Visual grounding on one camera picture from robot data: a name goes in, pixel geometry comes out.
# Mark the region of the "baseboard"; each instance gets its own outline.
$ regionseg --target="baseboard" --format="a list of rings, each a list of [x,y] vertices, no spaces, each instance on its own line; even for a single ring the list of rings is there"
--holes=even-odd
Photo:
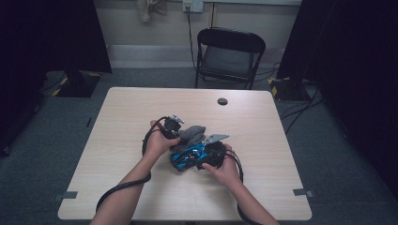
[[[191,48],[186,46],[109,45],[112,68],[188,68],[192,67]],[[284,49],[266,50],[260,67],[272,68],[281,62]],[[193,48],[196,61],[197,48]]]

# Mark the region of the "left hand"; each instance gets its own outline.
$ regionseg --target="left hand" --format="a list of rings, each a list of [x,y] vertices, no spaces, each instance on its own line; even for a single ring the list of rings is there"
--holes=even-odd
[[[150,122],[150,126],[153,126],[156,123],[156,120],[152,120]],[[160,129],[161,123],[158,123],[152,130]],[[159,158],[163,155],[167,150],[173,146],[178,144],[180,141],[179,138],[176,139],[166,139],[160,130],[153,131],[149,136],[148,142],[146,144],[145,156],[153,156]]]

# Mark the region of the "electrical outlet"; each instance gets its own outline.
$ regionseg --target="electrical outlet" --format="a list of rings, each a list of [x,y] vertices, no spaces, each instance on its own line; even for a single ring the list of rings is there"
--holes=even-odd
[[[182,11],[187,11],[187,8],[189,8],[190,11],[193,11],[192,5],[192,1],[182,1]]]
[[[203,0],[182,1],[182,11],[187,11],[187,8],[190,12],[203,12]]]

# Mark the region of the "white wall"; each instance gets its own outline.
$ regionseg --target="white wall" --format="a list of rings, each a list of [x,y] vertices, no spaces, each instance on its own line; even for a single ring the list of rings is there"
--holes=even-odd
[[[213,26],[253,32],[267,43],[265,57],[281,54],[286,46],[299,11],[298,0],[285,5],[236,3],[204,3],[203,13],[191,13],[191,33],[194,46],[201,29]],[[150,22],[142,22],[136,2],[96,0],[99,22],[108,45],[190,46],[187,14],[181,1],[167,1],[167,15],[152,13]]]

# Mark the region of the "black tape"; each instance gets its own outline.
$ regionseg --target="black tape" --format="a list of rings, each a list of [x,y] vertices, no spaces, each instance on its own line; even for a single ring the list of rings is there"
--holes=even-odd
[[[63,194],[54,195],[53,200],[55,202],[61,202],[64,199],[76,199],[77,191],[66,191]]]
[[[315,196],[311,190],[306,190],[304,188],[293,189],[293,193],[295,193],[295,196],[306,195],[308,198],[312,198],[313,196]]]

